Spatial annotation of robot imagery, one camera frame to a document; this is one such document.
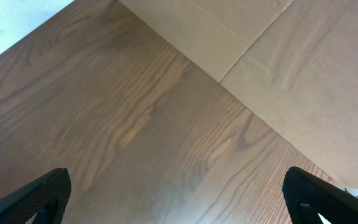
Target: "black object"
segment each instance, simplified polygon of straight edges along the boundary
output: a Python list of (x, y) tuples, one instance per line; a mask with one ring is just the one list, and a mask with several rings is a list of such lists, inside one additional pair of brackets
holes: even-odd
[(358, 223), (358, 198), (299, 167), (285, 174), (283, 194), (293, 224), (320, 224), (318, 213), (331, 223)]
[(0, 199), (0, 223), (60, 224), (71, 194), (67, 169), (54, 169)]

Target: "white surface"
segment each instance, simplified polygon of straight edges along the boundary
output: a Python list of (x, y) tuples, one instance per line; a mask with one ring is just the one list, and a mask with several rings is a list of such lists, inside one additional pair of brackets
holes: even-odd
[(0, 54), (73, 0), (0, 0)]

